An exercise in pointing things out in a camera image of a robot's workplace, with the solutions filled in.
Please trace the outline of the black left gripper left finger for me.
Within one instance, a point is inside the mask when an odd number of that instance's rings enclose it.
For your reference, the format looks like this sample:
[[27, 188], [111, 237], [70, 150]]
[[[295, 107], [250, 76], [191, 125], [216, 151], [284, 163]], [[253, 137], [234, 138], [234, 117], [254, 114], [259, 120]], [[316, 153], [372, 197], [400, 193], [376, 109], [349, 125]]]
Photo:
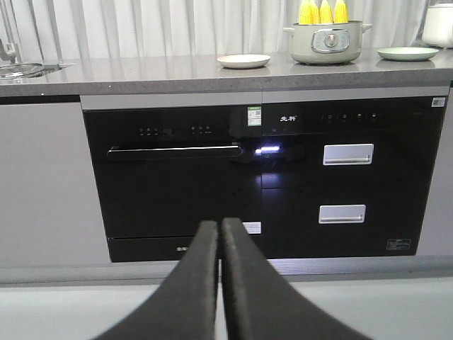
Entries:
[[188, 250], [156, 291], [97, 339], [214, 339], [218, 226], [203, 221]]

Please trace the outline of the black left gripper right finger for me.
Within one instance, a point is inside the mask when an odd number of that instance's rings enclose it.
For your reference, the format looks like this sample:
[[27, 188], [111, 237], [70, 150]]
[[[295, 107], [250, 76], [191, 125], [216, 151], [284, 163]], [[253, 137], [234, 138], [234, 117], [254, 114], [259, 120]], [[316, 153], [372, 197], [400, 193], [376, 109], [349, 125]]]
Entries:
[[221, 226], [222, 290], [230, 339], [366, 339], [298, 293], [238, 218]]

